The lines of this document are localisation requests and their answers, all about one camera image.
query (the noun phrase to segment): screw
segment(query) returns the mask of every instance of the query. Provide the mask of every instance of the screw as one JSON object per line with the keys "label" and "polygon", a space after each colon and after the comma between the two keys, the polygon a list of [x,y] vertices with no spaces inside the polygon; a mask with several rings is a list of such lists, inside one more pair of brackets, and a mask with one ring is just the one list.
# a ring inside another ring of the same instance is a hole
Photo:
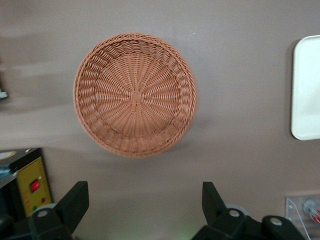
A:
{"label": "screw", "polygon": [[282,221],[280,219],[278,219],[278,218],[275,218],[275,217],[270,218],[270,222],[273,225],[276,225],[276,226],[281,226],[282,225]]}
{"label": "screw", "polygon": [[40,211],[37,216],[38,216],[38,218],[42,218],[42,217],[46,216],[47,214],[48,214],[47,211]]}
{"label": "screw", "polygon": [[238,211],[236,211],[236,210],[230,210],[230,211],[229,211],[229,214],[230,214],[232,217],[235,217],[235,218],[237,218],[237,217],[240,216],[240,213],[239,213]]}

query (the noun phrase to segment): round wicker basket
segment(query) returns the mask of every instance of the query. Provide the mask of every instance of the round wicker basket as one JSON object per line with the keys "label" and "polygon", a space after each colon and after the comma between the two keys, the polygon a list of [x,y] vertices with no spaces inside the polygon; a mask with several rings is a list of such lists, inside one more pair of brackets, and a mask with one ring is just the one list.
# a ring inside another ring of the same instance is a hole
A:
{"label": "round wicker basket", "polygon": [[196,110],[195,78],[168,42],[122,33],[98,43],[75,76],[73,101],[85,131],[126,157],[159,154],[188,130]]}

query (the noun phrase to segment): yellow label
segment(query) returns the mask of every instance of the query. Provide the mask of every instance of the yellow label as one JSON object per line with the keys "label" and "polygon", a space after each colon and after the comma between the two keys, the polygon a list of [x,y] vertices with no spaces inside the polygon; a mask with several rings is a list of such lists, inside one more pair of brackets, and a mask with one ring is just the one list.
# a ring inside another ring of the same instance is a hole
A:
{"label": "yellow label", "polygon": [[[33,192],[31,184],[35,181],[38,181],[39,185],[38,189]],[[42,157],[18,171],[17,183],[27,217],[38,207],[52,203]]]}

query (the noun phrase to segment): white tray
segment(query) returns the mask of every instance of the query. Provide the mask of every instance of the white tray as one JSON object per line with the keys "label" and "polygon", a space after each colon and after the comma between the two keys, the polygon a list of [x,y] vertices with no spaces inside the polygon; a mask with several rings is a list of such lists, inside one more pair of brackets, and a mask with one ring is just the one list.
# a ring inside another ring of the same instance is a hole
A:
{"label": "white tray", "polygon": [[320,35],[300,40],[293,58],[291,132],[299,140],[320,139]]}

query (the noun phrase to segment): red button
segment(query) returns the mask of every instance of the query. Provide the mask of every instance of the red button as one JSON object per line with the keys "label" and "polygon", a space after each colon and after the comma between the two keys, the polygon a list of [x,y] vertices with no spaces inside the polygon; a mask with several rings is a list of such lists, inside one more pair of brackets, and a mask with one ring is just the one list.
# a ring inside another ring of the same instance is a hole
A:
{"label": "red button", "polygon": [[35,190],[40,188],[40,182],[38,180],[31,183],[31,191],[34,192]]}

